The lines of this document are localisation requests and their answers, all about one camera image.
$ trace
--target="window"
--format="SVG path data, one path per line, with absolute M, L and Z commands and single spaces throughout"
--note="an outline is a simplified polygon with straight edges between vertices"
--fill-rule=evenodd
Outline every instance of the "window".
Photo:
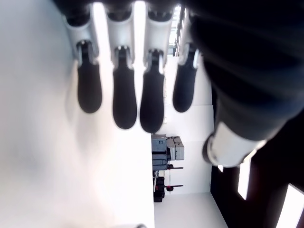
M 221 171 L 221 172 L 224 172 L 224 167 L 222 165 L 219 165 L 218 166 L 218 169 Z
M 289 184 L 276 228 L 296 228 L 303 208 L 304 193 L 292 184 Z
M 238 193 L 246 200 L 250 175 L 250 160 L 241 164 L 238 178 Z

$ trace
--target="black surface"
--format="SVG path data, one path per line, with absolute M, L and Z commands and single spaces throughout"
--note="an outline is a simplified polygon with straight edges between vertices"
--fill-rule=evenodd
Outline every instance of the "black surface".
M 78 27 L 85 25 L 91 18 L 90 7 L 85 5 L 79 8 L 71 9 L 66 15 L 66 21 L 70 26 Z
M 134 70 L 128 68 L 123 56 L 119 58 L 118 66 L 113 71 L 113 117 L 118 127 L 129 129 L 133 127 L 137 118 Z
M 288 184 L 304 191 L 303 126 L 304 111 L 253 157 L 247 200 L 238 194 L 239 168 L 212 167 L 211 193 L 229 228 L 275 228 Z
M 82 65 L 78 68 L 78 102 L 86 113 L 96 112 L 102 101 L 99 64 L 93 65 L 88 57 L 88 43 L 82 45 Z
M 67 15 L 69 12 L 73 9 L 77 9 L 80 7 L 84 7 L 87 4 L 93 3 L 93 2 L 101 2 L 105 5 L 111 6 L 121 6 L 126 5 L 134 2 L 134 0 L 53 0 L 59 10 Z M 154 7 L 154 10 L 157 11 L 169 11 L 172 10 L 174 5 L 181 2 L 181 0 L 147 0 L 145 2 L 151 3 Z
M 148 17 L 153 21 L 165 22 L 165 21 L 169 21 L 172 18 L 172 11 L 171 12 L 149 11 Z
M 160 74 L 157 64 L 153 64 L 143 75 L 140 120 L 142 128 L 149 133 L 157 132 L 162 126 L 163 82 L 164 75 Z
M 191 34 L 221 101 L 218 117 L 244 138 L 270 139 L 304 107 L 302 2 L 187 2 L 200 11 Z
M 107 15 L 113 21 L 125 21 L 132 14 L 132 4 L 122 2 L 119 5 L 105 4 Z
M 153 193 L 154 202 L 162 202 L 162 199 L 165 198 L 165 178 L 158 177 L 156 179 L 155 192 Z
M 196 69 L 193 67 L 194 52 L 190 52 L 184 65 L 177 66 L 173 90 L 173 105 L 176 111 L 187 111 L 193 100 Z

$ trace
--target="white wall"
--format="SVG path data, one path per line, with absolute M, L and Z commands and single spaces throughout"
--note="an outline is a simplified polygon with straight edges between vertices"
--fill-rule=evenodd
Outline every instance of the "white wall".
M 144 10 L 142 2 L 136 7 L 140 103 Z M 87 115 L 77 103 L 76 63 L 55 6 L 50 0 L 0 1 L 2 228 L 154 227 L 150 134 L 139 121 L 128 131 L 114 124 L 101 5 L 95 14 L 103 103 Z
M 165 118 L 159 134 L 180 136 L 185 147 L 185 160 L 171 161 L 182 170 L 165 172 L 166 185 L 184 185 L 166 194 L 189 194 L 210 191 L 211 165 L 202 158 L 202 146 L 213 131 L 213 106 L 211 85 L 208 81 L 202 60 L 196 74 L 194 98 L 191 108 L 178 113 L 172 105 L 172 94 L 176 77 L 178 57 L 169 57 L 166 65 Z
M 227 228 L 211 193 L 166 196 L 154 213 L 155 228 Z

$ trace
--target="metal bracket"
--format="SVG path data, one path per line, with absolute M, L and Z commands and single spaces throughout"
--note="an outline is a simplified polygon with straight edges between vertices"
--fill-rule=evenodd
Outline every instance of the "metal bracket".
M 147 64 L 149 61 L 149 52 L 157 49 L 163 52 L 163 68 L 166 64 L 168 43 L 170 36 L 170 29 L 172 25 L 173 14 L 169 14 L 170 17 L 166 21 L 155 21 L 149 17 L 149 9 L 146 8 L 146 26 L 144 37 L 144 51 L 143 51 L 143 63 Z
M 146 70 L 145 71 L 150 71 L 151 69 L 151 66 L 154 62 L 154 59 L 153 58 L 156 58 L 156 56 L 153 56 L 153 55 L 157 55 L 158 54 L 158 71 L 160 72 L 160 74 L 164 74 L 164 69 L 163 69 L 163 52 L 160 51 L 160 50 L 156 50 L 156 49 L 152 49 L 152 50 L 149 50 L 148 52 L 148 56 L 147 56 L 147 62 L 146 62 Z
M 86 24 L 77 27 L 71 26 L 65 16 L 63 16 L 63 21 L 68 32 L 74 58 L 78 61 L 78 67 L 82 64 L 81 44 L 85 41 L 91 44 L 89 48 L 90 62 L 96 64 L 99 49 L 93 18 L 93 6 L 90 5 L 90 20 Z
M 111 60 L 115 65 L 116 49 L 121 47 L 128 47 L 131 64 L 134 62 L 134 6 L 131 5 L 131 12 L 127 19 L 122 21 L 115 21 L 108 15 L 106 10 L 106 20 L 108 25 L 109 43 L 111 50 Z
M 120 52 L 125 50 L 125 56 L 120 56 Z M 115 48 L 115 57 L 114 57 L 114 70 L 117 69 L 119 67 L 119 59 L 121 57 L 126 58 L 126 62 L 127 62 L 127 66 L 130 70 L 133 70 L 133 65 L 132 65 L 132 58 L 131 58 L 131 52 L 129 47 L 127 46 L 119 46 L 117 48 Z
M 184 65 L 187 62 L 188 56 L 189 56 L 189 52 L 192 51 L 190 50 L 190 43 L 185 44 L 185 46 L 182 49 L 182 53 L 179 57 L 179 65 Z M 197 69 L 198 68 L 198 59 L 200 56 L 200 51 L 198 49 L 195 50 L 194 52 L 194 58 L 193 58 L 193 68 Z

